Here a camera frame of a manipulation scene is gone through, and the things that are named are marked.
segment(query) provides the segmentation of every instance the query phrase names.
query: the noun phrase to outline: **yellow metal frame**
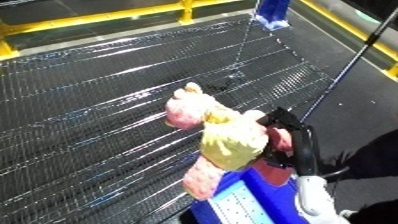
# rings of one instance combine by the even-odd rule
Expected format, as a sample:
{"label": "yellow metal frame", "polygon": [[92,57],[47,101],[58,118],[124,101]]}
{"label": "yellow metal frame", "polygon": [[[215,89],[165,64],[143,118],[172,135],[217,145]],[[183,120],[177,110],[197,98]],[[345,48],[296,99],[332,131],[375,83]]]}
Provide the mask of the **yellow metal frame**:
{"label": "yellow metal frame", "polygon": [[129,9],[118,12],[101,13],[79,17],[70,17],[28,24],[7,25],[0,21],[0,60],[12,58],[19,55],[18,51],[9,46],[4,40],[5,36],[179,10],[183,11],[181,18],[179,19],[180,24],[187,25],[193,23],[192,14],[194,8],[236,1],[241,0],[181,0],[180,2],[175,4]]}
{"label": "yellow metal frame", "polygon": [[[357,27],[353,26],[352,24],[340,19],[337,15],[331,13],[329,10],[325,9],[324,7],[320,6],[319,4],[315,3],[313,0],[301,0],[302,3],[307,5],[309,8],[312,8],[322,16],[328,18],[332,22],[336,23],[343,29],[347,30],[348,32],[352,33],[356,37],[360,38],[361,40],[366,40],[368,38],[368,34],[363,32],[362,30],[358,29]],[[389,58],[395,61],[395,64],[388,70],[384,71],[387,76],[397,81],[398,78],[398,51],[389,48],[388,46],[377,42],[373,45],[376,49],[380,52],[388,56]]]}
{"label": "yellow metal frame", "polygon": [[391,79],[398,81],[398,62],[396,62],[389,70],[384,71],[384,73]]}

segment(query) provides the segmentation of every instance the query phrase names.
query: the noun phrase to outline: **teddy bear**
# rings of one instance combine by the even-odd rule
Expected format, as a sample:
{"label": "teddy bear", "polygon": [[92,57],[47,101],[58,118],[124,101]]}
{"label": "teddy bear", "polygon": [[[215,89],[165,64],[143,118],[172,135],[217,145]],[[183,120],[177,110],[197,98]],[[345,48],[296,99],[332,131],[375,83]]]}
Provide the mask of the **teddy bear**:
{"label": "teddy bear", "polygon": [[182,179],[186,192],[197,200],[211,198],[224,173],[252,165],[270,138],[274,149],[291,152],[290,134],[257,123],[264,116],[225,107],[193,82],[176,90],[166,103],[166,124],[182,130],[203,125],[200,156]]}

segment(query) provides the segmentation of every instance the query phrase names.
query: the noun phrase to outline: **bear ear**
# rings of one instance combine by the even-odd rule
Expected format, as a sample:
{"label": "bear ear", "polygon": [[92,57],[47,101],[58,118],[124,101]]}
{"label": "bear ear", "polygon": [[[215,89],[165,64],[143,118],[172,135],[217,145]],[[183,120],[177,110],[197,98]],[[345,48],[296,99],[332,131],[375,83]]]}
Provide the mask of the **bear ear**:
{"label": "bear ear", "polygon": [[200,88],[200,86],[194,82],[187,83],[187,85],[185,86],[185,91],[192,92],[192,93],[198,93],[198,94],[203,93],[202,88]]}
{"label": "bear ear", "polygon": [[174,91],[174,99],[182,99],[184,98],[186,92],[183,89],[177,89],[176,91]]}

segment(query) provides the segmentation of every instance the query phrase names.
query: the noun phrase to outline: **metal grid platform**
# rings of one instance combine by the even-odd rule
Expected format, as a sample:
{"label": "metal grid platform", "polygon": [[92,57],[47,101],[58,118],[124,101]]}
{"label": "metal grid platform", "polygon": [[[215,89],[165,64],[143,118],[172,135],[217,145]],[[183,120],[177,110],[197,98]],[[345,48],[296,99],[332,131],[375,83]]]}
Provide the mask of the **metal grid platform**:
{"label": "metal grid platform", "polygon": [[[191,199],[179,180],[200,130],[164,124],[194,81],[240,111],[292,106],[330,79],[248,19],[198,24],[1,63],[0,223],[158,223]],[[229,85],[230,75],[241,79]]]}

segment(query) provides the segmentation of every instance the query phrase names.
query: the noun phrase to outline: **metal pole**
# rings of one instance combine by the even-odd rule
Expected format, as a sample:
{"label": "metal pole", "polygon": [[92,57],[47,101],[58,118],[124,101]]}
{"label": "metal pole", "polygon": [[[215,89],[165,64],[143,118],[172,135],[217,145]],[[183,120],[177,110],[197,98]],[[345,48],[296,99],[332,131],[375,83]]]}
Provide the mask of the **metal pole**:
{"label": "metal pole", "polygon": [[325,92],[312,104],[312,106],[301,118],[301,122],[304,122],[314,110],[323,102],[326,96],[332,92],[332,90],[346,77],[348,72],[353,66],[359,61],[359,59],[366,53],[367,50],[380,38],[381,34],[385,29],[398,17],[398,7],[391,13],[391,15],[377,27],[377,29],[369,36],[365,41],[365,45],[358,51],[355,56],[347,63],[343,70],[339,73],[336,79],[326,88]]}

